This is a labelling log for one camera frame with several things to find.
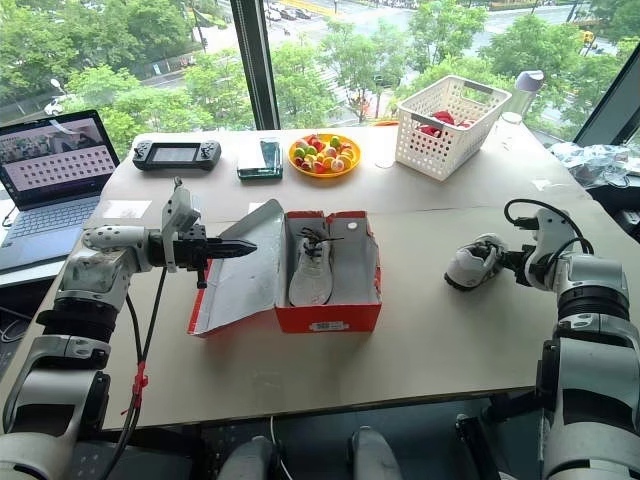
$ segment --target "plastic bag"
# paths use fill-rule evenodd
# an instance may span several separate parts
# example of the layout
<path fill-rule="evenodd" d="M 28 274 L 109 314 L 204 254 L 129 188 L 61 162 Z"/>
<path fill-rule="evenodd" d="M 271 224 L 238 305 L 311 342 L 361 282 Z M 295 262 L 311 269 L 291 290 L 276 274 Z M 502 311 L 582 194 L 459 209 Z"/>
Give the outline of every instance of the plastic bag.
<path fill-rule="evenodd" d="M 569 170 L 584 188 L 612 185 L 629 186 L 627 159 L 629 149 L 618 145 L 590 145 L 556 143 L 549 151 Z"/>

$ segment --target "fruit bowl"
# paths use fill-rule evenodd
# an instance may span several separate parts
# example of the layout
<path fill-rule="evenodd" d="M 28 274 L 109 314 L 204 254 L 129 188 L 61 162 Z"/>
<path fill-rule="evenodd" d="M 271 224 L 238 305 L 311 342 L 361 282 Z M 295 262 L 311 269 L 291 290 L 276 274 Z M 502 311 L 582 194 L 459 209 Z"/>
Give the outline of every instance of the fruit bowl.
<path fill-rule="evenodd" d="M 360 147 L 343 135 L 310 134 L 289 147 L 289 162 L 293 168 L 310 177 L 339 177 L 358 166 Z"/>

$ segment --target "laptop screen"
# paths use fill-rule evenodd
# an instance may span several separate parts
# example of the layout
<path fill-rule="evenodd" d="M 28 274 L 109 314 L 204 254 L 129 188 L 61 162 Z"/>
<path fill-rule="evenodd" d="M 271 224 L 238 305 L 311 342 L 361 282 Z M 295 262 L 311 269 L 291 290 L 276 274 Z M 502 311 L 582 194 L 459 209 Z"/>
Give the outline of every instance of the laptop screen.
<path fill-rule="evenodd" d="M 117 166 L 95 110 L 0 128 L 0 180 L 18 208 L 98 195 Z"/>

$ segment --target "laptop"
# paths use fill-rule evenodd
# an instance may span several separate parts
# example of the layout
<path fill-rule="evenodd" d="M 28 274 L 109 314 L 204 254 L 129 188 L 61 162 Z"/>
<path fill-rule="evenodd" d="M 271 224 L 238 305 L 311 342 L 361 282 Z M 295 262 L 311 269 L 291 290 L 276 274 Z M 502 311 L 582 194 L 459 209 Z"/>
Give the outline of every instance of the laptop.
<path fill-rule="evenodd" d="M 0 181 L 19 213 L 0 270 L 68 255 L 118 163 L 95 110 L 1 127 Z"/>

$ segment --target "barcode label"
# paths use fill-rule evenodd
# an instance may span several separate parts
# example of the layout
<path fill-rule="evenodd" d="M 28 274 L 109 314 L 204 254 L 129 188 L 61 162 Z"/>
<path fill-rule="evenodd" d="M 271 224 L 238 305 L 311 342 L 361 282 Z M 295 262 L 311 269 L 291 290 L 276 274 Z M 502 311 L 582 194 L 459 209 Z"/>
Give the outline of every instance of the barcode label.
<path fill-rule="evenodd" d="M 349 328 L 348 323 L 344 322 L 316 322 L 309 326 L 309 329 L 314 332 L 328 332 L 336 330 L 347 330 Z"/>

